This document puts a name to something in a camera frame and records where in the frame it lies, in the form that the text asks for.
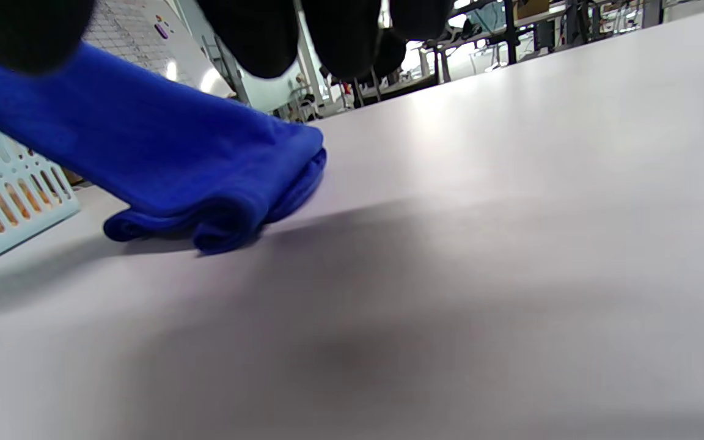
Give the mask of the person's right hand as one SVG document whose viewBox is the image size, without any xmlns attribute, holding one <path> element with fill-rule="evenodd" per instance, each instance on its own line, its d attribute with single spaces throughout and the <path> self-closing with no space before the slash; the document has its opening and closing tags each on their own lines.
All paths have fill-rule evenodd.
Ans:
<svg viewBox="0 0 704 440">
<path fill-rule="evenodd" d="M 350 80 L 380 52 L 380 1 L 198 1 L 197 7 L 243 69 L 274 79 L 297 57 L 298 15 L 322 65 Z M 0 65 L 15 72 L 55 70 L 81 43 L 93 1 L 0 1 Z"/>
</svg>

